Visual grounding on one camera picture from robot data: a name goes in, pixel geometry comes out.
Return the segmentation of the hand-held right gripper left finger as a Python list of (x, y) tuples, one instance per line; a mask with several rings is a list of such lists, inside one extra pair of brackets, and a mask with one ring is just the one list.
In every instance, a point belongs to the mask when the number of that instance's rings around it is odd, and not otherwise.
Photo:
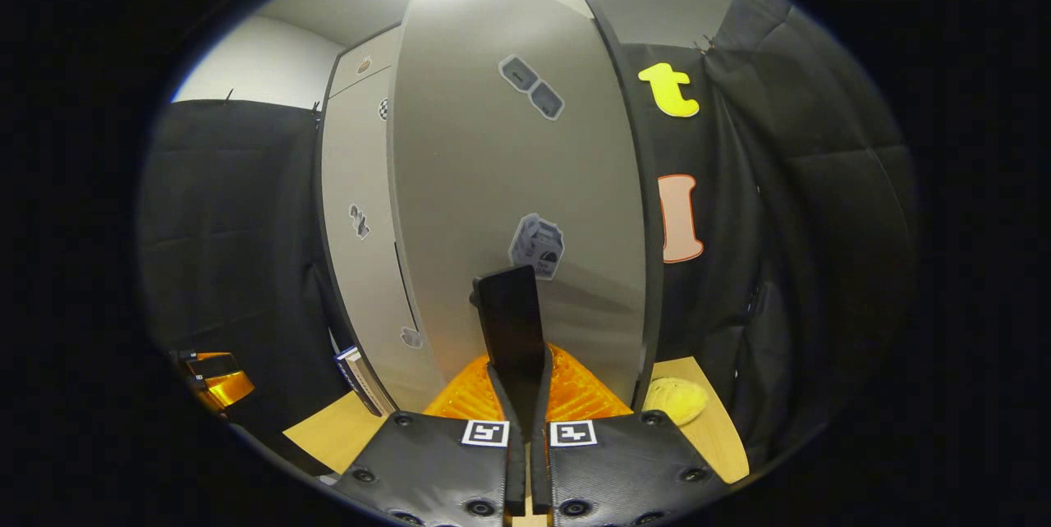
[(423, 412), (389, 415), (334, 489), (398, 526), (510, 526), (521, 516), (521, 426), (488, 356), (465, 366)]

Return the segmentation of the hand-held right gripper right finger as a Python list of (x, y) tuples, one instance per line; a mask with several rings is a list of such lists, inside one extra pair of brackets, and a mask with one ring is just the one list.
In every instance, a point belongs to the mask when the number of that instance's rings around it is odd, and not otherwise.
[(633, 410), (548, 344), (530, 423), (532, 509), (549, 526), (672, 522), (731, 486), (731, 415), (697, 362), (664, 362)]

